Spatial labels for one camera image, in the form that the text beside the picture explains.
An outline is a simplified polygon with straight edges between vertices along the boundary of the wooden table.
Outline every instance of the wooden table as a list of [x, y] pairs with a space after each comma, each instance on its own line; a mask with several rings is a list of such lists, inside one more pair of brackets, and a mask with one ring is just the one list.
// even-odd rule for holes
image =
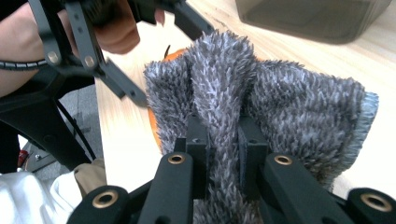
[[[247, 36], [262, 59], [299, 62], [306, 68], [337, 77], [353, 77], [367, 91], [379, 95], [380, 106], [363, 149], [351, 169], [336, 180], [335, 192], [346, 196], [355, 187], [379, 189], [396, 198], [396, 2], [356, 41], [328, 45], [282, 35], [242, 23], [234, 0], [188, 2], [220, 31]], [[106, 53], [135, 83], [145, 89], [145, 64], [160, 61], [191, 41], [166, 15], [164, 27], [138, 24], [140, 44], [126, 55]], [[154, 177], [161, 157], [149, 126], [146, 108], [118, 99], [101, 81], [96, 82], [108, 184], [128, 191]]]

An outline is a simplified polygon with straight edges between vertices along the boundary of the gray bin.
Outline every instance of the gray bin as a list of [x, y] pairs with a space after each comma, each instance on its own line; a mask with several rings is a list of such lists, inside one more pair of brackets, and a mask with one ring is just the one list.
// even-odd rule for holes
[[355, 40], [391, 0], [236, 0], [242, 22], [334, 44]]

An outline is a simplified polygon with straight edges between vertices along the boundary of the gray fuzzy sock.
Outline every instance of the gray fuzzy sock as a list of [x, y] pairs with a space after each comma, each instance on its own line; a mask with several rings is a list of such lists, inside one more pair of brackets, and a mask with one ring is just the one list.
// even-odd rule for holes
[[360, 83], [297, 63], [260, 62], [247, 39], [230, 32], [202, 37], [172, 62], [149, 64], [145, 76], [163, 154], [186, 137], [192, 113], [216, 149], [210, 194], [194, 202], [194, 223], [261, 222], [258, 203], [239, 190], [241, 112], [255, 119], [273, 151], [296, 156], [328, 188], [356, 160], [377, 109], [377, 96]]

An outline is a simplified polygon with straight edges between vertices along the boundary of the black metal bracket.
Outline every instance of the black metal bracket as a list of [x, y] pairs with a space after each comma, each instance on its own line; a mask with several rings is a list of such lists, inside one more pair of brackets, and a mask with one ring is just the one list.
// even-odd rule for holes
[[[251, 118], [240, 119], [240, 186], [246, 200], [261, 202], [265, 224], [396, 222], [396, 202], [388, 195], [374, 189], [353, 189], [347, 200], [332, 195], [297, 159], [272, 153], [257, 131]], [[204, 200], [210, 184], [208, 155], [215, 149], [209, 142], [198, 118], [189, 117], [187, 137], [163, 156], [152, 181], [129, 194], [114, 186], [96, 189], [68, 223], [192, 223], [192, 200]]]
[[[156, 8], [175, 13], [175, 24], [191, 39], [213, 32], [212, 26], [185, 1], [129, 0], [136, 22], [155, 23]], [[119, 97], [128, 96], [139, 106], [147, 105], [146, 94], [113, 62], [105, 61], [92, 27], [114, 16], [115, 0], [29, 0], [43, 41], [46, 62], [65, 76], [98, 77]], [[65, 8], [79, 58], [73, 55], [57, 12]]]

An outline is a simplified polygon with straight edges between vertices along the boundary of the white fabric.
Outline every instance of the white fabric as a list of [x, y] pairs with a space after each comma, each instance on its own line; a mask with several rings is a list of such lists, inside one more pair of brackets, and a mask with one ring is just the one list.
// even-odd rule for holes
[[66, 223], [81, 202], [74, 172], [42, 182], [28, 172], [0, 175], [0, 223]]

